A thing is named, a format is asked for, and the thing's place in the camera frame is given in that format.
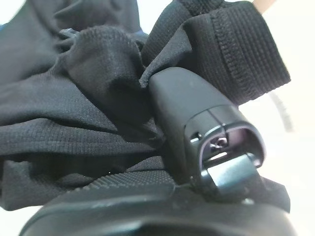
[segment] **black fabric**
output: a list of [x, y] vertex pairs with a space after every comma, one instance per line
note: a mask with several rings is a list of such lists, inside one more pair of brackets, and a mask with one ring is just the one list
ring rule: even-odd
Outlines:
[[[62, 28], [82, 31], [62, 40]], [[147, 85], [167, 67], [236, 105], [289, 82], [249, 2], [175, 0], [148, 38], [139, 31], [135, 0], [28, 0], [0, 32], [2, 207], [44, 204], [161, 154]]]

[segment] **wrinkled fabric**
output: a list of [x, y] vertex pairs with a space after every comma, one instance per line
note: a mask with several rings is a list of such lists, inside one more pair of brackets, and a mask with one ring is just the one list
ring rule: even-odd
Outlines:
[[[63, 40], [66, 28], [81, 32]], [[147, 90], [165, 68], [197, 73], [236, 105], [289, 82], [249, 2], [175, 0], [150, 35], [139, 32], [135, 0], [28, 0], [0, 32], [3, 208], [42, 205], [144, 163], [163, 167], [143, 161], [165, 142]]]

